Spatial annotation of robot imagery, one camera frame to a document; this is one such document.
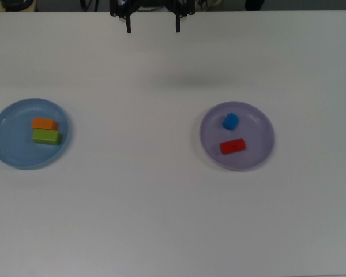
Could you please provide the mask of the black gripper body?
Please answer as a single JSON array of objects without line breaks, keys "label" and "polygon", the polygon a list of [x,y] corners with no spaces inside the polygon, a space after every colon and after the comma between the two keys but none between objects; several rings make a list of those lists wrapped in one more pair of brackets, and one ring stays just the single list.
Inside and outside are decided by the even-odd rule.
[{"label": "black gripper body", "polygon": [[139,6],[170,6],[170,0],[141,0],[138,2]]}]

